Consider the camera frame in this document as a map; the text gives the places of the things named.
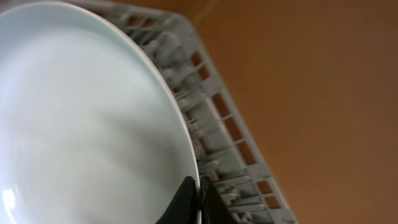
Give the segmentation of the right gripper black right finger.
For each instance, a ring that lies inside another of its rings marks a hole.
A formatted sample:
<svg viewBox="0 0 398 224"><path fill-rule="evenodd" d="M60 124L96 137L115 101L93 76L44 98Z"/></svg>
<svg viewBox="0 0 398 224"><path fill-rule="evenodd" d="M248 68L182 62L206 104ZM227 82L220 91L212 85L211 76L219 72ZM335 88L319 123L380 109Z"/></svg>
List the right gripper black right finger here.
<svg viewBox="0 0 398 224"><path fill-rule="evenodd" d="M208 176L202 176L200 185L201 223L238 224L229 212L212 180Z"/></svg>

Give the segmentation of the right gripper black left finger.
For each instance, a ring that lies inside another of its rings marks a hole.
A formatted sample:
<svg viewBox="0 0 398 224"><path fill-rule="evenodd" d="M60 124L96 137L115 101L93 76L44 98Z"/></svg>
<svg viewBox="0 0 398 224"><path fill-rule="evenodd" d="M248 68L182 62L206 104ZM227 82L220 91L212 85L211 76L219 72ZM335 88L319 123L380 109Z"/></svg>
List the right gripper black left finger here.
<svg viewBox="0 0 398 224"><path fill-rule="evenodd" d="M186 176L156 224L196 224L197 188L195 179Z"/></svg>

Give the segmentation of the light blue plate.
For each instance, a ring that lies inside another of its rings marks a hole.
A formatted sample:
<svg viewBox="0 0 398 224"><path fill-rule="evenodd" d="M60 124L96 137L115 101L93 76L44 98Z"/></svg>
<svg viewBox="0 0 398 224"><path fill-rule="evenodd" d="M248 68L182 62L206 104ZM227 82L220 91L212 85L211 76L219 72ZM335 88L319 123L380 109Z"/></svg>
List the light blue plate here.
<svg viewBox="0 0 398 224"><path fill-rule="evenodd" d="M64 2L1 14L2 223L155 223L187 176L182 114L127 35Z"/></svg>

